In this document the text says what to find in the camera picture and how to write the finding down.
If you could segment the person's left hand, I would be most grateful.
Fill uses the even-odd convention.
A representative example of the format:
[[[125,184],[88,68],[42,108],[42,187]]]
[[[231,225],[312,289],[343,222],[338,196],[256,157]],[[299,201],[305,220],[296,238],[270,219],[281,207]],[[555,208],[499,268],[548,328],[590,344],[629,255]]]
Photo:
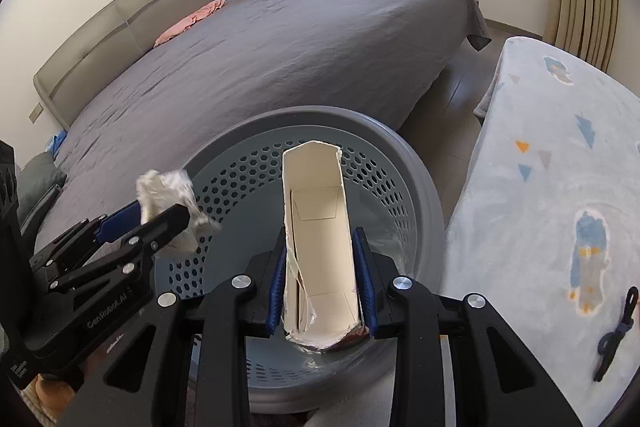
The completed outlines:
[[[69,384],[56,379],[44,379],[37,375],[32,382],[20,391],[20,395],[43,426],[55,426],[73,400],[75,392]]]

